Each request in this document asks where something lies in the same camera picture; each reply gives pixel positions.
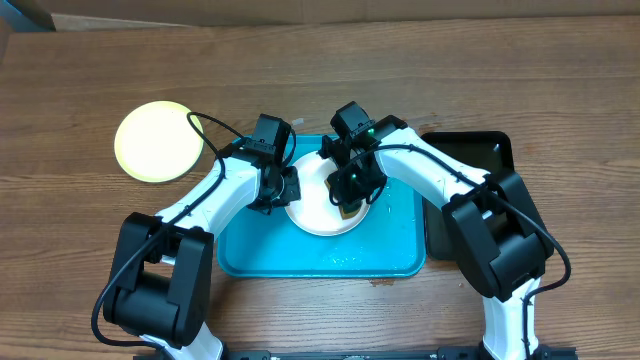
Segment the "yellow plate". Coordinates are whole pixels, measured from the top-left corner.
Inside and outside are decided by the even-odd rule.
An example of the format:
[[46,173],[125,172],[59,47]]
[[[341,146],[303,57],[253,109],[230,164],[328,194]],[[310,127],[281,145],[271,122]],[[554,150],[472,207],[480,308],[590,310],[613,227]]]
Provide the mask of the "yellow plate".
[[114,138],[119,166],[143,182],[163,183],[186,174],[204,146],[200,121],[190,109],[172,101],[153,101],[132,110]]

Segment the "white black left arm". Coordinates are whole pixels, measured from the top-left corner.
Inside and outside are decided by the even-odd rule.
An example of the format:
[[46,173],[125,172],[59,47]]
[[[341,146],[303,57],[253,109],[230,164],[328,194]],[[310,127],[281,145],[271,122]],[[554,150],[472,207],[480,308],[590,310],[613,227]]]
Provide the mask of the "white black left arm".
[[153,359],[220,358],[223,345],[205,323],[214,240],[244,208],[270,214],[300,199],[295,149],[292,126],[262,114],[251,136],[214,152],[212,170],[179,202],[154,216],[130,214],[92,311],[95,338],[125,344],[100,332],[104,318]]

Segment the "green yellow sponge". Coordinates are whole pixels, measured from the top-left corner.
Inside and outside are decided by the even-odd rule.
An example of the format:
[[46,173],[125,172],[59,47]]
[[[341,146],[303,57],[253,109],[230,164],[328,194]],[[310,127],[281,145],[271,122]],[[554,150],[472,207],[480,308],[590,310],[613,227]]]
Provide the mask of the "green yellow sponge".
[[342,204],[339,206],[340,216],[343,220],[351,219],[358,215],[366,203],[363,201],[351,204]]

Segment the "white plate with ketchup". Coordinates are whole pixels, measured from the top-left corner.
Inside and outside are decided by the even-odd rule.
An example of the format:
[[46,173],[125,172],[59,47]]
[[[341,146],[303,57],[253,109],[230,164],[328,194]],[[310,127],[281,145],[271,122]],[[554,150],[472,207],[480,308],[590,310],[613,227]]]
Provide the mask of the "white plate with ketchup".
[[369,205],[363,207],[357,216],[343,220],[339,208],[330,204],[325,180],[337,169],[330,160],[311,152],[296,160],[294,167],[297,169],[301,198],[291,202],[285,211],[299,228],[312,235],[337,236],[352,230],[364,220]]

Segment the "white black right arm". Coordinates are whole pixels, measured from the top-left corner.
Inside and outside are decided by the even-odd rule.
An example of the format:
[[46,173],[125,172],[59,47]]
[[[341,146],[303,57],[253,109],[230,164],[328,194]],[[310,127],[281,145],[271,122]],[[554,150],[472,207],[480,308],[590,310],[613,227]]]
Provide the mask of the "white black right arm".
[[467,165],[426,143],[395,116],[371,119],[357,103],[330,121],[336,139],[319,154],[337,169],[327,178],[329,200],[345,213],[377,200],[388,179],[410,186],[442,214],[454,258],[482,296],[482,346],[493,359],[540,356],[535,297],[556,243],[522,178]]

